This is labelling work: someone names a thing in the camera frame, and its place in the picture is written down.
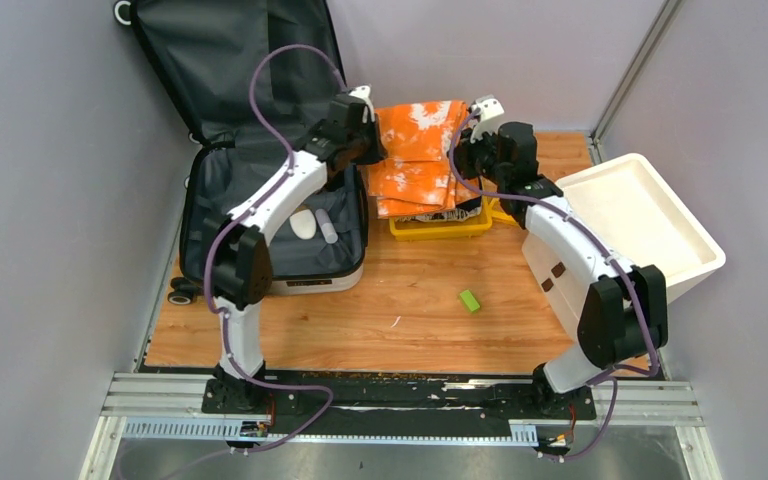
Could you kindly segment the orange tie-dye jeans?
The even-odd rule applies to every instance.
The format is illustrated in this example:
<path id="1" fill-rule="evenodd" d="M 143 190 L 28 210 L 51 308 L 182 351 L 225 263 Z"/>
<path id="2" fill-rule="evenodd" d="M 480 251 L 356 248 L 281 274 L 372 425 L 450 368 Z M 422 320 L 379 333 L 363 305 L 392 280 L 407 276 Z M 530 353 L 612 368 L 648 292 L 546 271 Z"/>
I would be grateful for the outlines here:
<path id="1" fill-rule="evenodd" d="M 376 110 L 387 157 L 366 171 L 380 218 L 448 212 L 479 197 L 454 179 L 447 157 L 466 109 L 462 100 L 444 100 Z"/>

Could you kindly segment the newspaper print garment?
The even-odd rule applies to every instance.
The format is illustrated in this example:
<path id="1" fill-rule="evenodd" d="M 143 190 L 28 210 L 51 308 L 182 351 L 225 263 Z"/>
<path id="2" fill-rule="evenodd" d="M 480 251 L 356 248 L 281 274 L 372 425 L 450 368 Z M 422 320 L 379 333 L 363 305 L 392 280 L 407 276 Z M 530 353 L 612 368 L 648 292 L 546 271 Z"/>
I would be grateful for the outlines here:
<path id="1" fill-rule="evenodd" d="M 463 222 L 480 215 L 482 210 L 482 201 L 476 198 L 469 202 L 457 204 L 455 208 L 451 210 L 417 215 L 414 217 L 414 220 L 423 223 Z"/>

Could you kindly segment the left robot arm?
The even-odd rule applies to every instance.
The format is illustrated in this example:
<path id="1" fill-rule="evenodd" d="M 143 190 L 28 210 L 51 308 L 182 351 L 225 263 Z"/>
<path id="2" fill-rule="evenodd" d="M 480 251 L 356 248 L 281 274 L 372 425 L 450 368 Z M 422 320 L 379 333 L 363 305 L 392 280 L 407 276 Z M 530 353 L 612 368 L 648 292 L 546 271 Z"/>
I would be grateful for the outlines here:
<path id="1" fill-rule="evenodd" d="M 351 163 L 374 164 L 386 153 L 372 89 L 344 89 L 329 102 L 325 118 L 290 142 L 262 114 L 257 120 L 284 148 L 286 158 L 254 194 L 232 208 L 210 243 L 204 260 L 203 293 L 220 322 L 218 380 L 230 384 L 228 400 L 243 413 L 258 411 L 266 390 L 287 390 L 262 377 L 260 314 L 271 288 L 269 246 L 280 227 L 329 177 Z"/>

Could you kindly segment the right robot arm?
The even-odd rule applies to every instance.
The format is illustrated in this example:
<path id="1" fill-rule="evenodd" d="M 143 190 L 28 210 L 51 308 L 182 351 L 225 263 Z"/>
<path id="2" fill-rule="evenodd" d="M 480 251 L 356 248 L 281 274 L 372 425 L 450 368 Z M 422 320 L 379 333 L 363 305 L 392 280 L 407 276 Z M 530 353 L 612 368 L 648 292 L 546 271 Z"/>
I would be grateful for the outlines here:
<path id="1" fill-rule="evenodd" d="M 529 265 L 572 346 L 535 368 L 531 403 L 556 417 L 571 396 L 632 358 L 653 357 L 669 338 L 667 285 L 655 265 L 639 266 L 610 248 L 577 215 L 563 191 L 539 171 L 530 124 L 507 122 L 486 131 L 476 114 L 458 127 L 448 150 L 463 185 L 483 177 L 491 197 L 546 253 Z"/>

